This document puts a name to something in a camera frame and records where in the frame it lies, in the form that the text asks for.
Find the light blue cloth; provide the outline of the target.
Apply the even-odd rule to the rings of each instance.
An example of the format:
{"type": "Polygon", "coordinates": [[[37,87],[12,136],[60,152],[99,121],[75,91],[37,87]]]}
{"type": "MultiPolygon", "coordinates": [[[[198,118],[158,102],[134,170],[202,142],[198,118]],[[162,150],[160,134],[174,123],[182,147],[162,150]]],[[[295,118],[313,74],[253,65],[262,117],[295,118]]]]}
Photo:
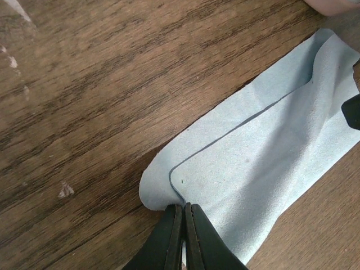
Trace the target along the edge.
{"type": "Polygon", "coordinates": [[[278,217],[359,142],[341,112],[359,53],[321,29],[170,141],[145,169],[150,210],[199,204],[247,263],[278,217]]]}

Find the pink glasses case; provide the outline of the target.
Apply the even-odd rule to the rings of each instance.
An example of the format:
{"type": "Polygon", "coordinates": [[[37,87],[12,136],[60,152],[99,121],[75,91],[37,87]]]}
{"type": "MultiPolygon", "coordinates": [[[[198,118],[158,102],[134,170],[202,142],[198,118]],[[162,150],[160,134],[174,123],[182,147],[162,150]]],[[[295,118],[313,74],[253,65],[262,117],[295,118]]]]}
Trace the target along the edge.
{"type": "Polygon", "coordinates": [[[335,16],[359,9],[359,0],[304,0],[304,2],[324,16],[335,16]]]}

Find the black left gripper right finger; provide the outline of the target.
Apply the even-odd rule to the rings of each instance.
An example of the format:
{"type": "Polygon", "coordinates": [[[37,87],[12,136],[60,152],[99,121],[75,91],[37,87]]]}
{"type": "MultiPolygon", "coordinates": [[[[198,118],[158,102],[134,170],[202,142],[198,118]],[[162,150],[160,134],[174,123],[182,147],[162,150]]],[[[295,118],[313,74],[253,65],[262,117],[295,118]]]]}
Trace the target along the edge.
{"type": "Polygon", "coordinates": [[[247,269],[221,239],[198,204],[184,209],[187,269],[247,269]]]}

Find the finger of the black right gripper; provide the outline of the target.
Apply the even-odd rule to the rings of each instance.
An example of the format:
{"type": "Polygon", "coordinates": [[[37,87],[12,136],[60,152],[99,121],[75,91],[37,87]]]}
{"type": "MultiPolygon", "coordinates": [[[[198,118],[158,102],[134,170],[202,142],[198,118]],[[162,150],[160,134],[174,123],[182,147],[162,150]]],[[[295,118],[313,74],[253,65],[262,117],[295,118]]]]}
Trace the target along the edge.
{"type": "Polygon", "coordinates": [[[353,129],[360,129],[360,94],[346,100],[341,110],[347,124],[353,129]]]}

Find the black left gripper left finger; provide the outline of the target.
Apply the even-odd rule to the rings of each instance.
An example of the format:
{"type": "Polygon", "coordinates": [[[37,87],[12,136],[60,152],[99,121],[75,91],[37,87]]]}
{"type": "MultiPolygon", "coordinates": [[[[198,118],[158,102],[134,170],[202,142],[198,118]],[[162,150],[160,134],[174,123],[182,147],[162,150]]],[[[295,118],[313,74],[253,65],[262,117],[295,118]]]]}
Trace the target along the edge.
{"type": "Polygon", "coordinates": [[[183,209],[169,205],[144,245],[124,269],[181,269],[183,242],[183,209]]]}

